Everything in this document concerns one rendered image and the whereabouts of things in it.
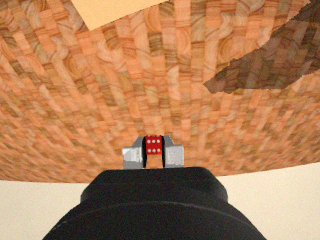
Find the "tan square mat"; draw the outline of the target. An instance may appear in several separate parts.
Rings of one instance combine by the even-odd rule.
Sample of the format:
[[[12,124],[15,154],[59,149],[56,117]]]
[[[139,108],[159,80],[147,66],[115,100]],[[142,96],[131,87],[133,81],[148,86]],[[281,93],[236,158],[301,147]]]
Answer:
[[[89,30],[168,0],[71,0]]]

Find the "red die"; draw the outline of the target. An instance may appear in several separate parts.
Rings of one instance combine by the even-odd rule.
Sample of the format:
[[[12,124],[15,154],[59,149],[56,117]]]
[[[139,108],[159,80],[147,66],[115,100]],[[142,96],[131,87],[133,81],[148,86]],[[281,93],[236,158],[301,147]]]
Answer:
[[[155,155],[162,154],[162,136],[148,135],[146,138],[146,154]]]

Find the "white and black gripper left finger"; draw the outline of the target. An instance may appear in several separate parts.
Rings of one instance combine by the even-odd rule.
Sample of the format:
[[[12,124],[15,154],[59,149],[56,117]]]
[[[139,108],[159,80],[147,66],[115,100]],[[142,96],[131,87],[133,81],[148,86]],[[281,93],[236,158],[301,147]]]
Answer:
[[[147,163],[146,136],[138,136],[132,146],[122,149],[123,169],[145,169]]]

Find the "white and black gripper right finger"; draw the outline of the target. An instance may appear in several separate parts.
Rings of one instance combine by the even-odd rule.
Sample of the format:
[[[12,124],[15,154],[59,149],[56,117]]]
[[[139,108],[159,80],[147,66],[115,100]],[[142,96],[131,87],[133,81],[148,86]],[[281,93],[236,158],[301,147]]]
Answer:
[[[163,168],[184,167],[183,146],[175,145],[169,135],[162,136]]]

